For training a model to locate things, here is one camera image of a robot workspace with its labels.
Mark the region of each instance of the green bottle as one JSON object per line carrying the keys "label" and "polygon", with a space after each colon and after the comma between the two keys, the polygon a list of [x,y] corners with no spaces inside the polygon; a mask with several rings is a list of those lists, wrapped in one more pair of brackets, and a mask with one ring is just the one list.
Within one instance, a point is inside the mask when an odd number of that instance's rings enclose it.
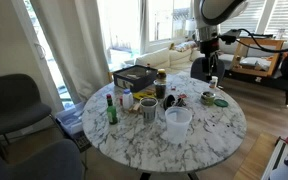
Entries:
{"label": "green bottle", "polygon": [[107,100],[107,109],[106,113],[108,116],[108,120],[110,124],[116,124],[117,123],[117,117],[116,117],[116,107],[113,106],[112,96],[110,94],[106,95]]}

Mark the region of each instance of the sofa cushion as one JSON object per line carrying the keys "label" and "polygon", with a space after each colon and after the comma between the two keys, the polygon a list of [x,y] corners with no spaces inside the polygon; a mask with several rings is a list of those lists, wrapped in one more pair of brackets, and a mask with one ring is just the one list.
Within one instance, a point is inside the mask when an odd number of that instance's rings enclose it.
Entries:
{"label": "sofa cushion", "polygon": [[188,62],[184,62],[184,63],[181,63],[181,64],[172,65],[171,68],[172,69],[177,69],[177,70],[183,70],[183,69],[186,69],[186,68],[191,68],[192,64],[193,63],[191,61],[188,61]]}
{"label": "sofa cushion", "polygon": [[187,51],[184,52],[178,52],[174,50],[170,50],[170,63],[171,66],[176,65],[176,64],[182,64],[185,62],[190,61],[192,50],[188,49]]}
{"label": "sofa cushion", "polygon": [[150,64],[153,68],[168,68],[170,67],[170,53],[167,48],[161,49],[152,53],[147,53],[136,58],[135,64],[146,66]]}
{"label": "sofa cushion", "polygon": [[178,52],[184,52],[195,47],[197,47],[197,44],[195,43],[195,41],[188,41],[188,42],[183,42],[181,44],[174,46],[172,50],[176,50]]}

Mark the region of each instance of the marble tabletop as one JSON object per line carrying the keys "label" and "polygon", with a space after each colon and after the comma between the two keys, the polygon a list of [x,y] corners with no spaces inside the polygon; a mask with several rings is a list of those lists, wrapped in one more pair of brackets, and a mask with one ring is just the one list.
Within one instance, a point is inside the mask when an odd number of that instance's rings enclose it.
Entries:
{"label": "marble tabletop", "polygon": [[[109,158],[145,172],[193,172],[216,165],[230,157],[246,134],[246,120],[239,105],[220,89],[217,99],[228,107],[204,106],[200,94],[209,91],[205,82],[189,76],[168,75],[166,95],[186,94],[186,108],[193,114],[185,142],[168,142],[165,111],[161,101],[153,123],[143,124],[141,114],[124,111],[119,105],[122,88],[113,83],[97,91],[84,107],[83,129],[92,145]],[[111,94],[119,122],[110,125],[106,94]]]}

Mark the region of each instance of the gray chair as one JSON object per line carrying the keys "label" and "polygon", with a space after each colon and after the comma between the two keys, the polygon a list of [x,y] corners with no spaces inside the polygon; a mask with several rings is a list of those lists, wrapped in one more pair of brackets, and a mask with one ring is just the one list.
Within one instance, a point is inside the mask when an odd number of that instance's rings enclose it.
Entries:
{"label": "gray chair", "polygon": [[[192,66],[191,66],[191,78],[195,78],[195,79],[199,79],[201,81],[204,82],[209,82],[209,80],[206,79],[205,74],[203,73],[203,65],[202,65],[202,61],[203,61],[203,57],[201,58],[197,58]],[[217,81],[217,85],[220,84],[220,82],[223,80],[224,77],[224,73],[225,73],[225,66],[224,66],[224,62],[222,60],[218,60],[218,64],[217,64],[217,72],[214,72],[212,75],[213,76],[217,76],[218,77],[218,81]]]}
{"label": "gray chair", "polygon": [[0,77],[0,135],[28,127],[51,116],[51,108],[41,102],[34,80],[25,74]]}
{"label": "gray chair", "polygon": [[0,180],[81,180],[82,173],[79,150],[66,139],[16,165],[8,165],[0,158]]}

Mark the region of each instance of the bottle cap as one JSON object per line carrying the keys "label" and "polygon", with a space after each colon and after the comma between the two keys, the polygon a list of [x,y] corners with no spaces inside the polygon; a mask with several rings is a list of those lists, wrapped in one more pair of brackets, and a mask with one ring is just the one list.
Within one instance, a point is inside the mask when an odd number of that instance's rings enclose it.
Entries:
{"label": "bottle cap", "polygon": [[124,94],[128,94],[128,93],[130,93],[131,92],[131,90],[130,89],[124,89]]}
{"label": "bottle cap", "polygon": [[212,80],[218,80],[218,77],[217,76],[212,76]]}
{"label": "bottle cap", "polygon": [[158,69],[157,72],[158,73],[165,73],[165,69]]}

